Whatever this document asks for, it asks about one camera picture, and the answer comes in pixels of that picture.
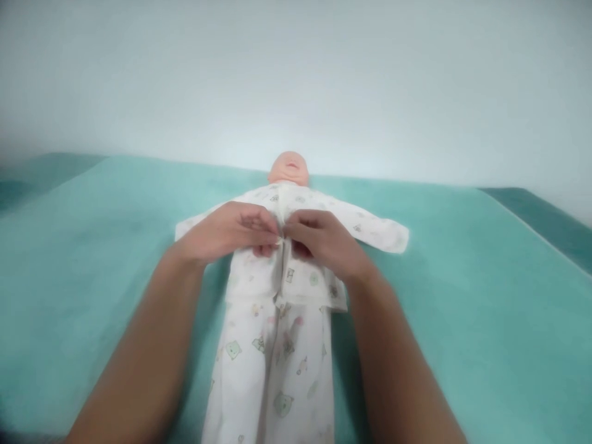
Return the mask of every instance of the baby clothes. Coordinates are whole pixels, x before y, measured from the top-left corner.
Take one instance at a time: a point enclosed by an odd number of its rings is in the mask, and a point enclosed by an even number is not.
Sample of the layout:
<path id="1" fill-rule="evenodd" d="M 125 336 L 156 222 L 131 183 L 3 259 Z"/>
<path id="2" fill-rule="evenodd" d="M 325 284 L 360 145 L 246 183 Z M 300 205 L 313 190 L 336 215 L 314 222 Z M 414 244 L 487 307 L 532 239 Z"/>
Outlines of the baby clothes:
<path id="1" fill-rule="evenodd" d="M 233 200 L 264 206 L 275 216 L 280 228 L 296 210 L 327 210 L 339 219 L 353 237 L 368 245 L 390 253 L 402 253 L 407 246 L 409 230 L 397 222 L 378 218 L 363 208 L 293 182 L 270 184 Z M 180 222 L 176 227 L 175 239 L 180 239 L 221 205 Z M 226 301 L 245 298 L 266 300 L 275 297 L 281 290 L 284 302 L 315 304 L 336 311 L 347 311 L 345 288 L 331 271 L 313 261 L 294 258 L 291 242 L 287 240 L 284 240 L 282 248 L 284 254 L 274 255 L 271 259 L 255 258 L 250 249 L 236 251 L 231 262 Z"/>
<path id="2" fill-rule="evenodd" d="M 284 305 L 267 385 L 265 443 L 333 443 L 331 311 Z"/>
<path id="3" fill-rule="evenodd" d="M 318 209 L 383 251 L 400 253 L 408 241 L 402 225 L 292 182 L 233 200 L 264 206 L 280 229 L 294 211 Z M 175 238 L 219 206 L 178 224 Z M 270 258 L 234 253 L 225 299 L 202 442 L 332 443 L 331 312 L 347 311 L 343 283 L 315 261 L 295 258 L 284 239 Z"/>

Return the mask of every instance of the hand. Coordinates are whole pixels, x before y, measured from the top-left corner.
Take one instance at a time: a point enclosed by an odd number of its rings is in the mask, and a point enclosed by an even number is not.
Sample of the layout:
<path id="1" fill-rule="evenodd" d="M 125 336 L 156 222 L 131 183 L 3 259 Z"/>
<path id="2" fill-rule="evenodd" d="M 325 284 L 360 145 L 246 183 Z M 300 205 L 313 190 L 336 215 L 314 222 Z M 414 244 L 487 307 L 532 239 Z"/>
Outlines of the hand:
<path id="1" fill-rule="evenodd" d="M 294 254 L 314 258 L 347 284 L 369 277 L 376 267 L 362 247 L 331 212 L 299 210 L 284 225 Z"/>
<path id="2" fill-rule="evenodd" d="M 180 238 L 174 247 L 185 258 L 206 265 L 233 251 L 253 247 L 269 257 L 278 247 L 278 224 L 265 207 L 227 202 Z"/>

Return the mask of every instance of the doll head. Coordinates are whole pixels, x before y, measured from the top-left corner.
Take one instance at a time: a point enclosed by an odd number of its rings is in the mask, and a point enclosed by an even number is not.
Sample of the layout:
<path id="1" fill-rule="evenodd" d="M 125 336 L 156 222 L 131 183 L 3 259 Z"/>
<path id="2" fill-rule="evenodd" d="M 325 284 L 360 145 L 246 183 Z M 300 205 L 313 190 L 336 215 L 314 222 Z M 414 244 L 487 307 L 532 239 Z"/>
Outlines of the doll head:
<path id="1" fill-rule="evenodd" d="M 269 183 L 275 183 L 280 180 L 288 180 L 297 183 L 300 186 L 308 186 L 308 168 L 306 160 L 300 154 L 294 151 L 286 151 L 280 154 L 271 167 Z"/>

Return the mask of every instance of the finger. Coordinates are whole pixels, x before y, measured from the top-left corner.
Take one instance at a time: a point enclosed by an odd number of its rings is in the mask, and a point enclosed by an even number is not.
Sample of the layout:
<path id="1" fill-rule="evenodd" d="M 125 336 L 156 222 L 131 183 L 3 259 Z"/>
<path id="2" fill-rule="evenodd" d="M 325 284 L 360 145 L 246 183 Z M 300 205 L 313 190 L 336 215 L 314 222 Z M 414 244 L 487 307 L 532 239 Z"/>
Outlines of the finger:
<path id="1" fill-rule="evenodd" d="M 310 228 L 301 223 L 287 223 L 284 225 L 284 235 L 306 246 L 312 245 L 317 238 L 315 228 Z"/>
<path id="2" fill-rule="evenodd" d="M 313 254 L 303 243 L 296 242 L 295 240 L 292 241 L 292 251 L 297 258 L 310 259 L 313 257 Z"/>
<path id="3" fill-rule="evenodd" d="M 245 203 L 240 209 L 242 220 L 252 220 L 252 223 L 257 221 L 274 234 L 279 234 L 278 223 L 273 215 L 267 211 L 267 208 L 254 203 Z"/>
<path id="4" fill-rule="evenodd" d="M 321 210 L 297 210 L 290 215 L 286 223 L 301 223 L 318 228 L 323 225 L 326 213 Z"/>
<path id="5" fill-rule="evenodd" d="M 256 245 L 273 245 L 278 241 L 278 235 L 269 231 L 247 230 L 243 232 L 242 242 L 244 247 Z"/>
<path id="6" fill-rule="evenodd" d="M 261 255 L 262 256 L 271 257 L 272 253 L 273 253 L 273 249 L 271 248 L 271 245 L 262 245 L 261 246 Z"/>

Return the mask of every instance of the sleeve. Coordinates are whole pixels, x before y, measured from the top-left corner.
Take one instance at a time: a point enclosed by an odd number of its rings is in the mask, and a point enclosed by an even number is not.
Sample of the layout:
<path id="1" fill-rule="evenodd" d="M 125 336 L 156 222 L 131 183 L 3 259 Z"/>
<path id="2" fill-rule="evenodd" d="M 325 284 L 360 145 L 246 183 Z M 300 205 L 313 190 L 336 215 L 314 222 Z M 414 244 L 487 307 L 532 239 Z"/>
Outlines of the sleeve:
<path id="1" fill-rule="evenodd" d="M 407 248 L 409 229 L 400 223 L 330 196 L 325 205 L 359 241 L 388 253 L 403 253 Z"/>
<path id="2" fill-rule="evenodd" d="M 261 190 L 263 188 L 265 188 L 265 187 L 251 190 L 251 191 L 247 191 L 245 194 L 237 196 L 237 197 L 229 200 L 228 202 L 247 202 L 247 203 L 252 202 L 252 203 L 255 203 L 257 201 L 257 198 L 261 194 Z M 215 207 L 212 207 L 209 210 L 207 210 L 205 213 L 198 214 L 197 216 L 193 216 L 193 217 L 190 217 L 189 219 L 185 219 L 183 222 L 179 222 L 175 226 L 175 242 L 178 241 L 183 236 L 185 236 L 185 234 L 190 229 L 192 229 L 195 225 L 199 224 L 202 220 L 204 220 L 209 214 L 211 214 L 211 212 L 214 212 L 215 210 L 220 208 L 225 203 L 226 202 L 219 203 Z"/>

